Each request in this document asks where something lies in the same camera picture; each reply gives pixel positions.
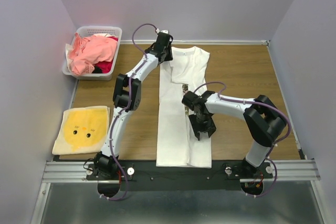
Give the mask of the white floral print t-shirt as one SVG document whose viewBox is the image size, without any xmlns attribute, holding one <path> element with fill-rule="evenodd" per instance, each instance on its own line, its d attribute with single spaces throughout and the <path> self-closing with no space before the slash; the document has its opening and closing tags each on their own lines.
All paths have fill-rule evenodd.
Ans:
<svg viewBox="0 0 336 224">
<path fill-rule="evenodd" d="M 195 137 L 188 118 L 193 112 L 182 104 L 186 92 L 201 95 L 207 90 L 205 71 L 210 54 L 198 47 L 173 47 L 172 55 L 172 61 L 160 66 L 156 165 L 211 168 L 211 139 Z"/>
</svg>

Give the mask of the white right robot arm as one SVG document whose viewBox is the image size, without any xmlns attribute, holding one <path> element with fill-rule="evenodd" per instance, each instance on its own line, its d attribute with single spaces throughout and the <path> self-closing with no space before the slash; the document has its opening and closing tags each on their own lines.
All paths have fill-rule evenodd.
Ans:
<svg viewBox="0 0 336 224">
<path fill-rule="evenodd" d="M 269 156 L 277 138 L 289 126 L 288 118 L 265 95 L 256 99 L 241 99 L 214 91 L 205 91 L 201 95 L 189 91 L 183 96 L 182 103 L 193 111 L 188 118 L 198 140 L 215 133 L 214 114 L 229 115 L 246 122 L 254 142 L 239 165 L 239 171 L 249 178 L 259 174 L 260 166 Z"/>
</svg>

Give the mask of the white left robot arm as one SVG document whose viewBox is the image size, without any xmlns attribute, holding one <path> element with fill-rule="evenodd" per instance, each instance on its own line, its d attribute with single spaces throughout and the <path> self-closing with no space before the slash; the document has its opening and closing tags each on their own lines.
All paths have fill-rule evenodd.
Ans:
<svg viewBox="0 0 336 224">
<path fill-rule="evenodd" d="M 163 62 L 171 61 L 173 37 L 159 31 L 154 42 L 143 53 L 138 64 L 126 74 L 119 74 L 113 92 L 113 117 L 101 151 L 94 157 L 94 168 L 104 179 L 112 179 L 120 169 L 119 156 L 125 127 L 141 102 L 142 82 Z"/>
</svg>

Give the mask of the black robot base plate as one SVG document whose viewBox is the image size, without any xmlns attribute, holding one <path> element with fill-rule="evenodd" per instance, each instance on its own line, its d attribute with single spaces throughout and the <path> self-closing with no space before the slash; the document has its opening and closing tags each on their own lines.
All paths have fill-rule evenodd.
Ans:
<svg viewBox="0 0 336 224">
<path fill-rule="evenodd" d="M 100 193 L 121 191 L 242 190 L 260 194 L 263 182 L 273 178 L 264 162 L 250 168 L 241 160 L 213 161 L 211 168 L 157 167 L 154 161 L 95 161 L 87 167 L 88 181 L 97 181 Z"/>
</svg>

